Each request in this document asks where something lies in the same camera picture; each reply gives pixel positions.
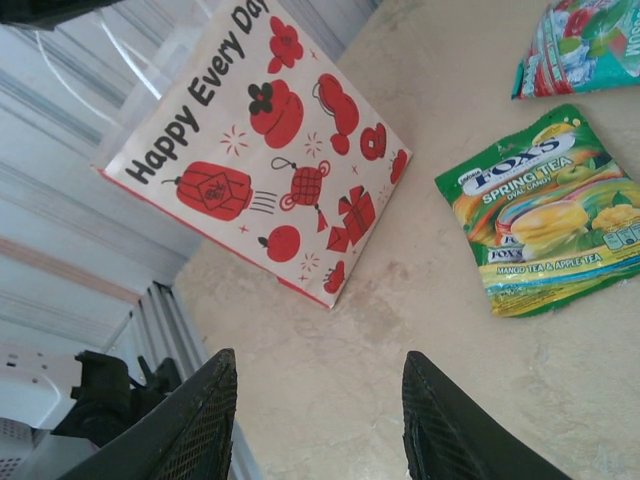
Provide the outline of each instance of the red lantern illustration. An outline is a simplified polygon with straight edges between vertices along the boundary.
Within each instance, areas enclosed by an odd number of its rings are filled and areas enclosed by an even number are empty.
[[[338,202],[338,213],[345,215],[342,227],[333,227],[329,235],[327,250],[346,253],[349,245],[355,246],[373,226],[376,211],[371,195],[363,186],[352,188],[349,198]]]
[[[195,162],[181,177],[162,183],[177,185],[176,195],[186,206],[225,222],[247,208],[272,215],[275,209],[275,194],[254,192],[249,175],[222,165]]]
[[[323,160],[318,168],[298,168],[295,163],[282,157],[276,157],[271,162],[271,168],[274,170],[282,170],[286,167],[293,168],[295,173],[291,180],[291,192],[282,197],[280,208],[288,212],[293,210],[296,205],[314,207],[318,212],[318,232],[322,232],[328,225],[318,201],[322,193],[322,180],[331,172],[331,164],[327,160]]]

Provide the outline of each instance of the white basket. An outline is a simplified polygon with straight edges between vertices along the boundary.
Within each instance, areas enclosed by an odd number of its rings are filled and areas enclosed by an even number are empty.
[[[32,450],[31,428],[24,423],[0,418],[0,480],[13,478]]]

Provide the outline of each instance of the white paper bag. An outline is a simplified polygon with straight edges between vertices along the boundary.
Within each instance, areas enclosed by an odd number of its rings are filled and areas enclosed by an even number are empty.
[[[276,1],[242,0],[103,174],[333,306],[410,157]]]

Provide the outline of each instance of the tiled floor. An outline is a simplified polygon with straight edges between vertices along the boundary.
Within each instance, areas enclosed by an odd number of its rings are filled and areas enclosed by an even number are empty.
[[[573,478],[640,478],[640,282],[554,314],[492,318],[433,183],[567,100],[640,178],[638,89],[509,100],[545,5],[389,0],[350,47],[345,74],[415,157],[333,311],[210,243],[181,274],[208,348],[237,351],[238,418],[268,478],[405,478],[410,349]]]

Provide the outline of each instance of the fox's candy packet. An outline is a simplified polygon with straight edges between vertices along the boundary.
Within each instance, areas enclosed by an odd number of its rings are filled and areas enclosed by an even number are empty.
[[[562,0],[545,11],[513,97],[640,84],[640,0]]]
[[[571,105],[436,184],[498,316],[541,313],[640,273],[640,186]]]

